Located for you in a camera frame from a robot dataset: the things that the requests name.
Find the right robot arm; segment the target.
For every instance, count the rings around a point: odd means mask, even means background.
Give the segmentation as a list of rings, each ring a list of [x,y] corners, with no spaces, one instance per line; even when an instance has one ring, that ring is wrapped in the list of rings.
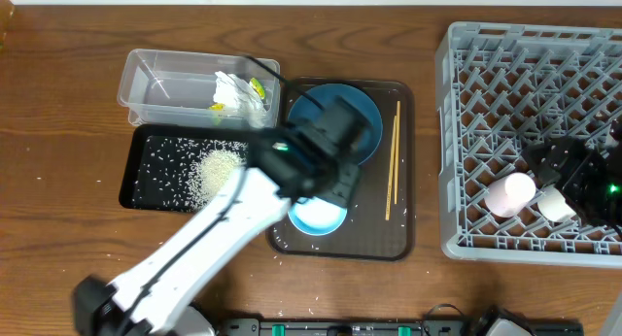
[[[538,207],[551,221],[574,216],[621,233],[621,122],[608,129],[608,156],[565,136],[525,147],[521,156],[544,186]]]

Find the wooden chopstick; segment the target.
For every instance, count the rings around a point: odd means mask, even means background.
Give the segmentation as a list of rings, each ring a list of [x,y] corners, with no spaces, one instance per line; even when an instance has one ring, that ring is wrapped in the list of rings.
[[[398,193],[398,173],[399,173],[399,139],[400,139],[400,111],[401,111],[401,102],[397,101],[397,112],[395,116],[395,145],[394,145],[394,204],[397,204],[397,193]]]
[[[394,116],[393,120],[393,129],[392,129],[392,140],[391,140],[391,151],[390,151],[390,161],[389,161],[389,175],[388,175],[388,184],[387,184],[387,196],[386,196],[386,207],[385,207],[385,221],[390,220],[391,213],[391,203],[392,203],[392,188],[393,188],[393,179],[394,179],[394,168],[395,168],[395,151],[396,151],[396,136],[397,136],[397,116]]]

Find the dark blue plate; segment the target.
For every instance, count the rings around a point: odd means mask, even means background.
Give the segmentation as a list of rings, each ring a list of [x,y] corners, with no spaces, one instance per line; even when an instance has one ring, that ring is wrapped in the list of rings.
[[[361,136],[356,148],[356,160],[359,164],[363,164],[373,156],[382,139],[383,122],[379,109],[368,94],[349,84],[320,84],[308,89],[307,93],[324,107],[328,107],[337,96],[351,103],[369,122],[369,127]],[[290,108],[287,120],[314,119],[321,112],[311,101],[300,96]]]

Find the pink plastic cup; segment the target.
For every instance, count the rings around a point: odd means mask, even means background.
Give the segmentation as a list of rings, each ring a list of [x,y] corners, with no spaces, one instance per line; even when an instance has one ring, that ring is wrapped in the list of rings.
[[[524,173],[512,173],[488,187],[484,203],[495,216],[511,218],[517,215],[536,195],[536,183]]]

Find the light blue bowl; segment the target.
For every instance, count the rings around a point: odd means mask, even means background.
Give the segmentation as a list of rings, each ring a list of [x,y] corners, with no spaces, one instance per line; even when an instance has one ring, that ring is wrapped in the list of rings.
[[[288,210],[288,217],[294,227],[310,236],[324,236],[335,231],[346,215],[346,208],[317,197],[302,198]]]

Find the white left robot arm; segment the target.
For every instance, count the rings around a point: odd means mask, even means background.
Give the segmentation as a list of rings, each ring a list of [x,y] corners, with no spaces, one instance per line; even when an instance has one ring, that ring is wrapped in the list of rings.
[[[73,290],[81,335],[166,335],[191,300],[249,242],[300,199],[347,208],[360,178],[354,148],[369,127],[338,96],[315,119],[249,133],[245,165],[202,210],[145,260],[106,283]]]

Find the white plastic cup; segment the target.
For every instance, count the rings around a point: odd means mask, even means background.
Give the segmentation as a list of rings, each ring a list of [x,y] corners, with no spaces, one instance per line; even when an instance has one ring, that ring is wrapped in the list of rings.
[[[553,185],[546,187],[536,202],[540,213],[552,222],[572,219],[576,212],[566,203],[563,194]]]

